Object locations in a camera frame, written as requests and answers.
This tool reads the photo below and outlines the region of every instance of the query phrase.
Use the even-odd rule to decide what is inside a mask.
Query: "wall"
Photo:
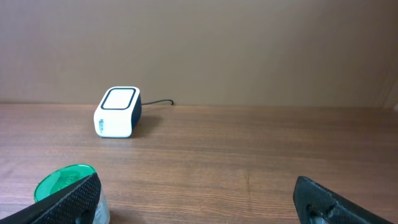
[[[393,0],[2,0],[0,101],[383,106]]]
[[[384,103],[384,107],[392,108],[394,107],[396,111],[398,111],[398,54],[396,54],[394,62],[391,64],[390,68],[390,76],[395,77],[394,82],[390,82],[390,89],[386,88],[386,91],[389,92],[388,97]]]

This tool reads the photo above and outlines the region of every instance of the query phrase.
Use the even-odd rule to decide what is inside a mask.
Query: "small white device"
[[[108,89],[94,113],[94,127],[103,138],[128,138],[141,117],[141,96],[137,87]]]

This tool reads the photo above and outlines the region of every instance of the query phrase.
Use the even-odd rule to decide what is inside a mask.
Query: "green lid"
[[[91,175],[95,169],[86,164],[75,164],[59,169],[48,175],[36,187],[35,202],[42,200],[55,192],[68,187],[76,181]]]

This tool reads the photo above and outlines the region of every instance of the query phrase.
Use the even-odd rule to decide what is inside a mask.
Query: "green bottle cap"
[[[59,169],[48,175],[36,187],[35,202],[42,200],[55,192],[68,187],[76,181],[96,172],[95,169],[86,164],[75,164]]]

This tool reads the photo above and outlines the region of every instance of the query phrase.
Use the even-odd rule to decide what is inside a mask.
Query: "plastic container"
[[[86,164],[75,164],[59,169],[48,175],[36,187],[34,193],[35,202],[38,202],[49,195],[75,183],[76,181],[96,172],[94,167]],[[108,203],[103,190],[95,211],[94,224],[108,224],[111,215],[109,214]]]

